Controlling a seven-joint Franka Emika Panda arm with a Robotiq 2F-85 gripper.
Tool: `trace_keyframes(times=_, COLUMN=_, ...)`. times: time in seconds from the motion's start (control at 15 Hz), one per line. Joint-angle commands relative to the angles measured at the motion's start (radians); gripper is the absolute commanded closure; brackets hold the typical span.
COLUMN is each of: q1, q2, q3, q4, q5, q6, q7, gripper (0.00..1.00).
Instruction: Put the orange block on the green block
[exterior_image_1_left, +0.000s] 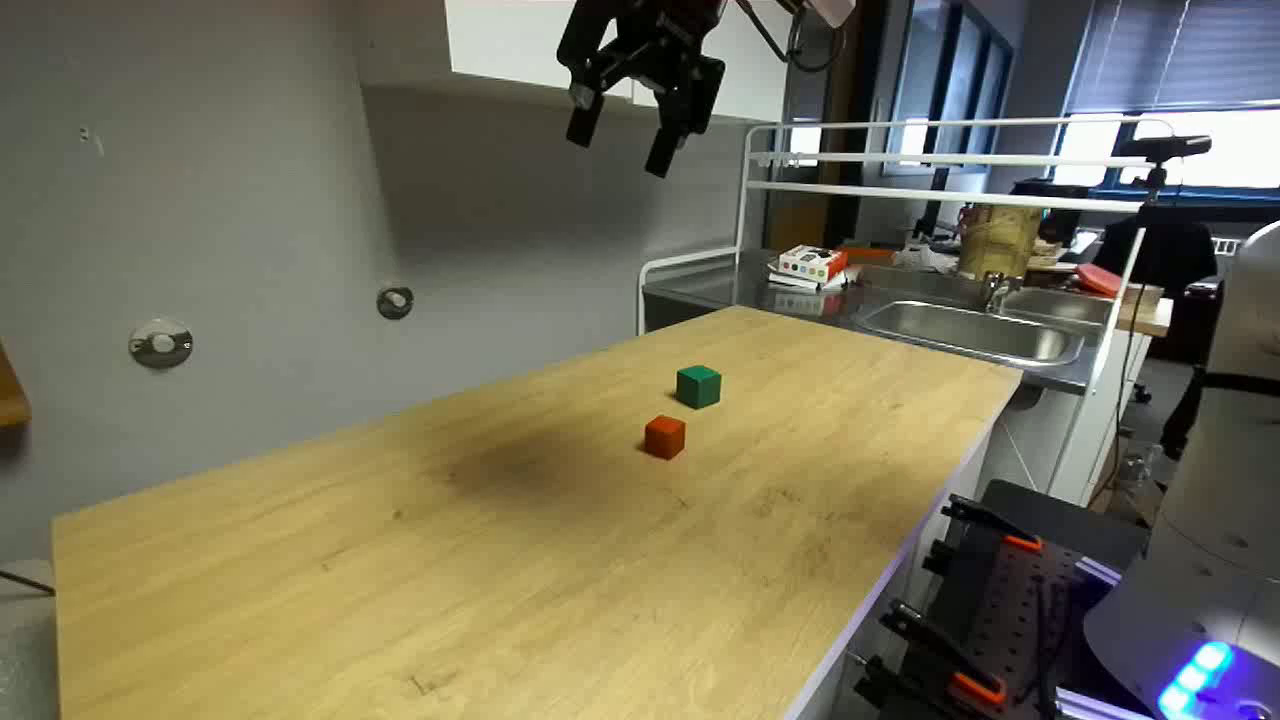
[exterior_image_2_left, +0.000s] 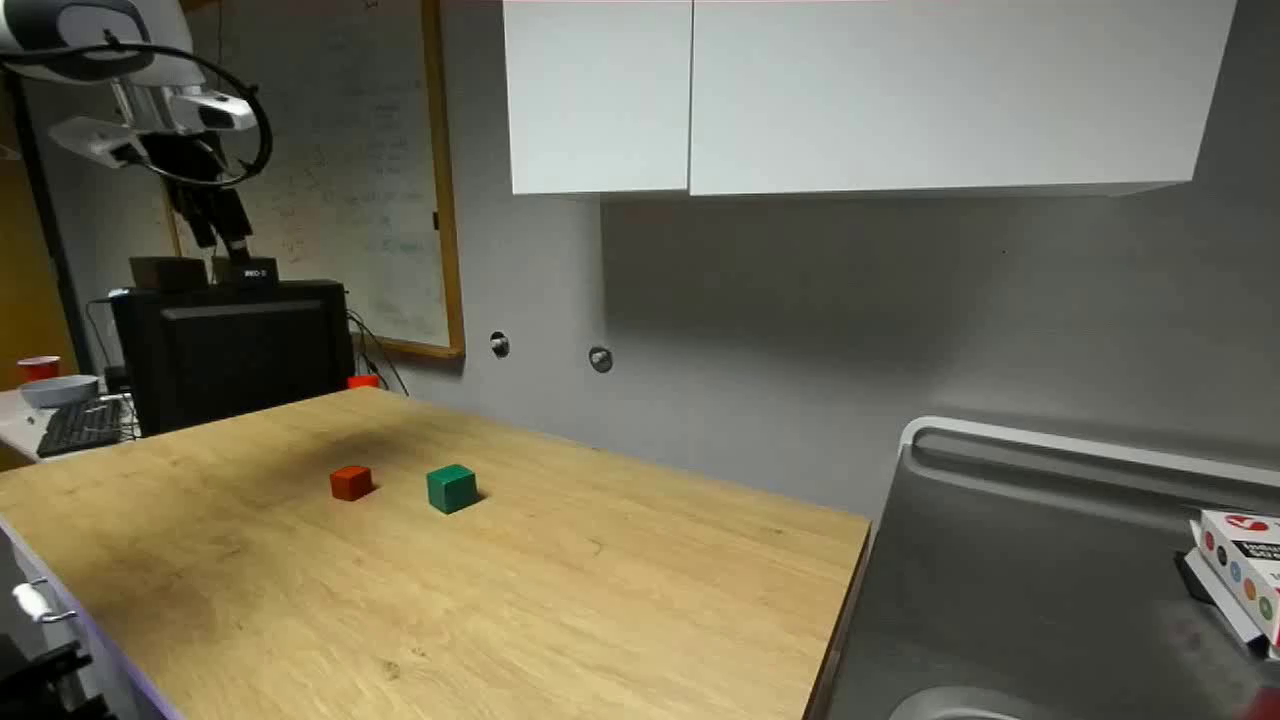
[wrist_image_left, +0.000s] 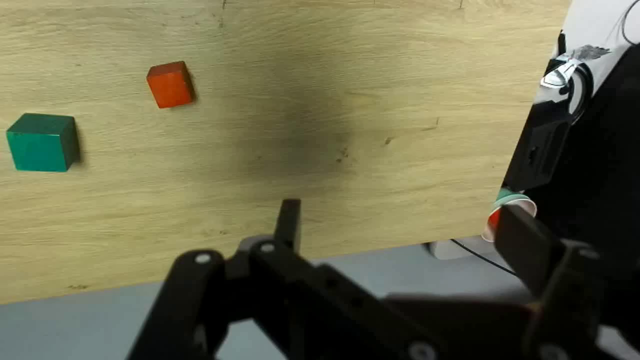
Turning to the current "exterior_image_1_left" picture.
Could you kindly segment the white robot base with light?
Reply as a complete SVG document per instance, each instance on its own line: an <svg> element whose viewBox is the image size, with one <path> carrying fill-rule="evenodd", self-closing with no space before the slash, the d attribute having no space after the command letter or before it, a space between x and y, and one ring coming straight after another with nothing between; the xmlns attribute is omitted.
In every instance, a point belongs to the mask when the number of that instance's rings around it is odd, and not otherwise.
<svg viewBox="0 0 1280 720"><path fill-rule="evenodd" d="M1280 720L1280 223L1227 262L1148 552L1086 640L1155 720Z"/></svg>

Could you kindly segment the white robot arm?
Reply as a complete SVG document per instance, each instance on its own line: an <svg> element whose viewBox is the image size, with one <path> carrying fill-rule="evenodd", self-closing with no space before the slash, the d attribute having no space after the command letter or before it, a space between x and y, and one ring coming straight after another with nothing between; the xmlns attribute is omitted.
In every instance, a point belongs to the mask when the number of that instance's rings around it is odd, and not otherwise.
<svg viewBox="0 0 1280 720"><path fill-rule="evenodd" d="M827 33L839 33L856 12L856 0L777 0L792 17L787 36L777 36L753 0L573 0L556 44L573 99L566 141L589 149L604 97L620 80L637 80L660 111L645 172L670 178L686 141L708 132L727 76L727 64L705 51L723 22L723 3L736 3L766 49L796 74L808 74L800 24L821 22Z"/></svg>

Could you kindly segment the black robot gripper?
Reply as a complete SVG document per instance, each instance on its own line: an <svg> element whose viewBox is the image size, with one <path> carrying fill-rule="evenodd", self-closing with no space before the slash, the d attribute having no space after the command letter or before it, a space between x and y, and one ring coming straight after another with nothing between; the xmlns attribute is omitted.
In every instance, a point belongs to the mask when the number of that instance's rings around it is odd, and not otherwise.
<svg viewBox="0 0 1280 720"><path fill-rule="evenodd" d="M670 178L686 143L689 104L717 104L723 64L705 51L723 0L573 0L556 60L573 74L570 141L589 149L599 123L604 94L640 80L660 99L660 130L645 172Z"/></svg>

